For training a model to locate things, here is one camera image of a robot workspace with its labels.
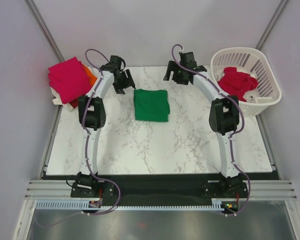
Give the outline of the green t shirt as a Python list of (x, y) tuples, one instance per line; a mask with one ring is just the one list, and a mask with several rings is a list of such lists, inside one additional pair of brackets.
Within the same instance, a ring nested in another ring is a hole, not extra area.
[(169, 121), (170, 105), (166, 90), (133, 91), (134, 116), (137, 121), (166, 123)]

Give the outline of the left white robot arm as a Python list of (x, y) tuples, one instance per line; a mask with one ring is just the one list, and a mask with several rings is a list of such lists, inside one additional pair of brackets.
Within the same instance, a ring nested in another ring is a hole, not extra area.
[(112, 55), (108, 63), (98, 69), (100, 77), (91, 90), (78, 99), (78, 119), (84, 133), (84, 150), (81, 168), (71, 187), (72, 198), (97, 198), (103, 188), (105, 180), (96, 179), (96, 176), (98, 143), (107, 119), (104, 97), (110, 87), (118, 95), (124, 95), (127, 88), (136, 88), (130, 70), (125, 70), (125, 67), (123, 58)]

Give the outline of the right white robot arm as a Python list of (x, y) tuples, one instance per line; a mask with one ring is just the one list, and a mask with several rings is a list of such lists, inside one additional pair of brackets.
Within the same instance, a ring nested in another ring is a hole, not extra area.
[(213, 183), (213, 192), (222, 197), (246, 198), (250, 193), (248, 179), (236, 164), (235, 136), (245, 126), (243, 112), (235, 95), (228, 95), (211, 79), (207, 69), (198, 65), (193, 52), (179, 52), (180, 60), (173, 58), (168, 62), (165, 81), (173, 80), (180, 85), (191, 83), (198, 88), (210, 102), (208, 123), (216, 134), (220, 152), (219, 180)]

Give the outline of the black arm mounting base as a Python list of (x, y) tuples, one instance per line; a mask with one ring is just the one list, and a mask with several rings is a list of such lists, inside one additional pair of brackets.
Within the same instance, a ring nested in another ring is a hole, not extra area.
[[(249, 184), (249, 197), (258, 189), (265, 190), (266, 184), (273, 187), (279, 182), (277, 173), (249, 173), (244, 182)], [(220, 175), (181, 174), (181, 175), (108, 175), (98, 197), (71, 197), (75, 176), (62, 181), (48, 179), (37, 194), (43, 200), (102, 199), (113, 206), (115, 203), (157, 203), (157, 204), (204, 204), (212, 199), (244, 200), (247, 197), (224, 197), (213, 192), (213, 184)]]

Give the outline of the folded orange t shirt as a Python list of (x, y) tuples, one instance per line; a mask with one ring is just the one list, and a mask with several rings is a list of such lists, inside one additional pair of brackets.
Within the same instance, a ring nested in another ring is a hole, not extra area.
[(86, 65), (82, 64), (82, 67), (84, 69), (85, 74), (89, 78), (90, 86), (93, 87), (98, 78), (93, 74), (93, 72)]

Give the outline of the folded dark red t shirt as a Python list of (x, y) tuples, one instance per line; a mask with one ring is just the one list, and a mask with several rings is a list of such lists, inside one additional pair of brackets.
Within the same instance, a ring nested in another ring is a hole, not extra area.
[(73, 109), (78, 107), (78, 99), (72, 100), (69, 102), (69, 104), (72, 106)]

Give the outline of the folded pink t shirt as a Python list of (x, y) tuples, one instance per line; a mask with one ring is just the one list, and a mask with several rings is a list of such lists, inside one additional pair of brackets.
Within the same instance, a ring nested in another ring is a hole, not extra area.
[(49, 67), (48, 71), (49, 86), (61, 95), (64, 103), (72, 101), (77, 95), (83, 96), (91, 90), (82, 62), (76, 57)]

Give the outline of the red t shirt in basket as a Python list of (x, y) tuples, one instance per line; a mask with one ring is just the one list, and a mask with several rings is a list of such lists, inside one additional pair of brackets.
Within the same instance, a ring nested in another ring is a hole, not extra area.
[(256, 78), (237, 71), (236, 67), (226, 67), (223, 73), (224, 76), (218, 81), (218, 85), (229, 95), (237, 96), (238, 100), (242, 102), (246, 102), (245, 93), (256, 89), (259, 84)]

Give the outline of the white plastic laundry basket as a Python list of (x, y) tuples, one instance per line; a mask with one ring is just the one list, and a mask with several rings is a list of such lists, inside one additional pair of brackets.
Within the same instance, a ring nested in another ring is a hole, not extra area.
[(229, 95), (238, 97), (245, 115), (257, 116), (277, 104), (282, 91), (266, 56), (250, 47), (229, 47), (210, 61), (213, 81)]

